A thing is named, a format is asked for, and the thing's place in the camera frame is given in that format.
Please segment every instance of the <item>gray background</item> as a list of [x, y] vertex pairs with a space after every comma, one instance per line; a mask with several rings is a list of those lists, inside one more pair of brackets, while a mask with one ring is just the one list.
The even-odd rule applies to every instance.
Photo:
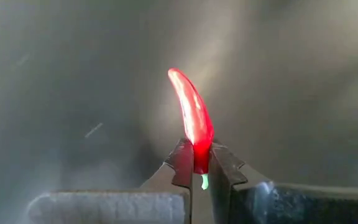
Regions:
[[0, 0], [0, 223], [148, 178], [183, 135], [170, 67], [268, 177], [358, 187], [358, 1]]

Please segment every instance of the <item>chili pepper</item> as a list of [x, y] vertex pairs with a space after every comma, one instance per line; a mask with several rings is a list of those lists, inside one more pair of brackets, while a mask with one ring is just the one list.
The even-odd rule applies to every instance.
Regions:
[[214, 138], [211, 119], [203, 99], [182, 71], [171, 68], [168, 77], [180, 101], [186, 137], [193, 145], [194, 173], [203, 176], [203, 189], [206, 189], [209, 149]]

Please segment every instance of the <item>red chili pepper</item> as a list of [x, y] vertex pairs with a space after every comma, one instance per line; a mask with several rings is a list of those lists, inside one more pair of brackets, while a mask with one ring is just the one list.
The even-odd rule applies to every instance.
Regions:
[[179, 97], [186, 137], [193, 145], [194, 173], [207, 174], [214, 128], [206, 106], [194, 85], [182, 71], [171, 68], [168, 76]]

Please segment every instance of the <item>glowing red chili pepper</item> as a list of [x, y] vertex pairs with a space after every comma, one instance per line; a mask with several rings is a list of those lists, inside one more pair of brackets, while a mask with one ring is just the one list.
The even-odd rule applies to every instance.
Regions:
[[179, 97], [186, 137], [193, 144], [194, 173], [207, 174], [209, 148], [214, 128], [203, 99], [186, 75], [176, 68], [168, 71], [169, 79]]

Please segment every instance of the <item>green pepper stem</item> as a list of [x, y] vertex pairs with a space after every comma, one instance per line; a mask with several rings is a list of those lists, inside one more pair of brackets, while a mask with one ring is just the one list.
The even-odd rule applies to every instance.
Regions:
[[201, 188], [206, 190], [208, 188], [208, 174], [202, 174], [201, 176], [203, 177], [203, 184]]

